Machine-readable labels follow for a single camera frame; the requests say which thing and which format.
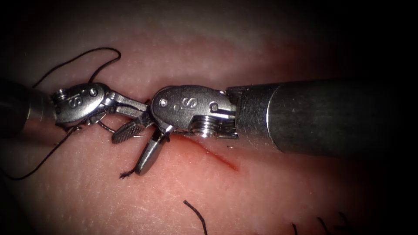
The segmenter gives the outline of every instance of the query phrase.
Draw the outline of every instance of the black suture thread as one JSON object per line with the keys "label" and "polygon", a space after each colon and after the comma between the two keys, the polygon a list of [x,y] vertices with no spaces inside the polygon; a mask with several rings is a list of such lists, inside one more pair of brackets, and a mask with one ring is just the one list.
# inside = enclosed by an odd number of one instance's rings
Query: black suture thread
{"label": "black suture thread", "polygon": [[190,209],[192,209],[196,213],[197,217],[202,222],[202,225],[203,225],[203,233],[205,235],[208,235],[208,231],[206,230],[205,219],[202,217],[202,215],[200,214],[200,212],[196,208],[194,208],[192,205],[190,205],[190,203],[188,203],[186,200],[184,200],[183,203],[186,204],[188,207],[190,207]]}
{"label": "black suture thread", "polygon": [[111,51],[114,51],[114,52],[116,52],[117,54],[118,54],[118,57],[116,57],[116,58],[114,58],[114,59],[112,59],[112,60],[110,60],[110,61],[108,61],[108,62],[106,62],[106,63],[104,63],[103,65],[101,65],[98,69],[96,69],[96,71],[93,73],[93,75],[90,77],[90,79],[88,80],[88,83],[91,83],[91,82],[93,82],[93,80],[96,78],[96,76],[97,76],[97,74],[102,70],[102,69],[104,69],[106,66],[108,66],[108,65],[110,65],[111,63],[114,63],[114,62],[116,62],[116,61],[118,61],[120,58],[121,58],[121,52],[120,51],[118,51],[117,49],[114,49],[114,48],[112,48],[112,47],[98,47],[98,48],[95,48],[95,49],[91,49],[91,50],[88,50],[88,51],[86,51],[86,52],[83,52],[83,53],[81,53],[80,55],[78,55],[78,56],[76,56],[76,57],[74,57],[74,58],[72,58],[72,59],[70,59],[70,60],[68,60],[68,61],[65,61],[65,62],[63,62],[63,63],[61,63],[61,64],[59,64],[59,65],[57,65],[57,66],[55,66],[55,67],[53,67],[52,69],[50,69],[44,76],[42,76],[40,79],[39,79],[39,81],[37,81],[35,84],[33,84],[32,85],[32,88],[35,88],[36,86],[38,86],[46,77],[48,77],[48,75],[50,75],[52,72],[54,72],[55,70],[57,70],[58,68],[60,68],[60,67],[62,67],[62,66],[64,66],[64,65],[66,65],[66,64],[69,64],[69,63],[71,63],[71,62],[73,62],[74,60],[76,60],[76,59],[78,59],[78,58],[80,58],[80,57],[82,57],[82,56],[84,56],[84,55],[86,55],[86,54],[88,54],[88,53],[91,53],[91,52],[94,52],[94,51],[98,51],[98,50],[111,50]]}
{"label": "black suture thread", "polygon": [[130,171],[125,171],[125,172],[123,172],[123,173],[120,173],[119,174],[119,179],[124,179],[125,177],[129,177],[129,176],[131,176],[132,175],[132,173],[134,173],[134,171],[135,171],[135,168],[133,168],[132,170],[130,170]]}
{"label": "black suture thread", "polygon": [[295,235],[297,235],[296,224],[292,223],[293,231],[295,231]]}
{"label": "black suture thread", "polygon": [[[37,85],[39,85],[46,77],[48,77],[48,75],[50,75],[52,72],[54,72],[55,70],[57,70],[58,68],[60,68],[60,67],[62,67],[62,66],[64,66],[64,65],[66,65],[66,64],[69,64],[69,63],[71,63],[71,62],[73,62],[74,60],[76,60],[76,59],[78,59],[78,58],[80,58],[80,57],[82,57],[82,56],[84,56],[84,55],[86,55],[86,54],[88,54],[88,53],[90,53],[90,52],[94,52],[94,51],[98,51],[98,50],[111,50],[111,51],[114,51],[114,52],[116,52],[117,54],[118,54],[118,56],[116,57],[116,58],[114,58],[114,59],[112,59],[112,60],[110,60],[110,61],[108,61],[108,62],[106,62],[106,63],[104,63],[103,65],[101,65],[98,69],[96,69],[96,71],[94,71],[94,73],[93,73],[93,75],[90,77],[90,79],[88,80],[88,83],[91,83],[91,82],[93,82],[93,80],[96,78],[96,76],[97,76],[97,74],[102,70],[102,69],[104,69],[106,66],[108,66],[108,65],[110,65],[110,64],[112,64],[112,63],[114,63],[114,62],[116,62],[116,61],[118,61],[120,58],[121,58],[121,56],[122,56],[122,54],[121,54],[121,52],[120,51],[118,51],[117,49],[115,49],[115,48],[112,48],[112,47],[98,47],[98,48],[95,48],[95,49],[91,49],[91,50],[88,50],[88,51],[86,51],[86,52],[83,52],[83,53],[81,53],[80,55],[78,55],[78,56],[76,56],[76,57],[74,57],[74,58],[72,58],[72,59],[70,59],[70,60],[68,60],[68,61],[66,61],[66,62],[63,62],[63,63],[61,63],[61,64],[59,64],[59,65],[57,65],[57,66],[55,66],[55,67],[53,67],[52,69],[50,69],[44,76],[42,76],[40,79],[39,79],[39,81],[37,81],[34,85],[32,85],[32,88],[35,88]],[[54,148],[47,154],[47,156],[38,164],[38,166],[37,167],[35,167],[35,169],[34,170],[32,170],[31,172],[29,172],[29,173],[27,173],[26,175],[24,175],[24,176],[21,176],[21,177],[12,177],[11,175],[9,175],[8,173],[6,173],[2,168],[0,168],[0,172],[4,175],[4,176],[6,176],[7,178],[9,178],[10,180],[16,180],[16,181],[18,181],[18,180],[23,180],[23,179],[25,179],[25,178],[27,178],[27,177],[29,177],[30,175],[32,175],[33,173],[35,173],[41,166],[42,166],[42,164],[44,164],[44,162],[68,139],[68,137],[70,137],[70,135],[72,134],[72,133],[74,133],[74,131],[75,130],[77,130],[77,128],[81,125],[81,124],[83,124],[87,119],[89,119],[89,118],[91,118],[92,116],[94,116],[94,115],[97,115],[97,114],[99,114],[99,113],[101,113],[101,112],[107,112],[108,110],[110,110],[112,107],[108,107],[108,108],[106,108],[106,109],[103,109],[103,110],[100,110],[100,111],[97,111],[97,112],[94,112],[94,113],[91,113],[90,115],[88,115],[85,119],[83,119],[82,121],[80,121],[77,125],[75,125],[68,133],[67,133],[67,135],[65,135],[65,137],[57,144],[57,145],[55,145],[54,146]]]}
{"label": "black suture thread", "polygon": [[325,234],[326,235],[333,235],[330,231],[328,231],[327,226],[325,225],[325,222],[321,219],[321,217],[317,217],[317,219],[322,224],[322,227],[325,230]]}
{"label": "black suture thread", "polygon": [[343,230],[343,231],[347,231],[347,232],[349,232],[350,234],[352,234],[352,235],[355,235],[356,233],[355,233],[355,231],[354,231],[354,229],[351,227],[351,225],[350,225],[350,223],[348,222],[348,220],[347,220],[347,218],[345,217],[345,215],[342,213],[342,212],[338,212],[338,214],[340,215],[340,217],[343,219],[343,221],[344,221],[344,226],[339,226],[339,225],[336,225],[336,226],[334,226],[334,229],[335,230]]}
{"label": "black suture thread", "polygon": [[8,173],[6,173],[3,169],[0,168],[0,172],[6,176],[7,178],[9,178],[10,180],[23,180],[29,176],[31,176],[33,173],[35,173],[43,164],[44,162],[68,139],[68,137],[70,137],[70,135],[72,133],[74,133],[74,131],[76,131],[78,129],[78,127],[80,125],[82,125],[83,123],[85,123],[89,118],[100,114],[100,113],[104,113],[107,112],[109,109],[111,109],[113,107],[108,107],[106,109],[97,111],[97,112],[93,112],[91,114],[89,114],[87,117],[85,117],[82,121],[80,121],[77,125],[75,125],[73,128],[71,128],[71,130],[65,135],[65,137],[57,144],[54,146],[54,148],[47,154],[47,156],[38,164],[38,166],[35,167],[35,169],[31,170],[29,173],[27,173],[26,175],[20,176],[20,177],[13,177],[11,175],[9,175]]}

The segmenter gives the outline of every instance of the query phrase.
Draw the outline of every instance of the metal cylinder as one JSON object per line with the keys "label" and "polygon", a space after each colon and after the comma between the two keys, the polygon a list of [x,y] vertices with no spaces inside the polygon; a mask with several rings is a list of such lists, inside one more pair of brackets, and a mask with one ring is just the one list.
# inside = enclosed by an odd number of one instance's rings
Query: metal cylinder
{"label": "metal cylinder", "polygon": [[393,153],[396,92],[368,80],[321,80],[230,87],[240,145],[331,157]]}
{"label": "metal cylinder", "polygon": [[21,84],[0,80],[0,112],[0,138],[53,144],[65,135],[49,96]]}

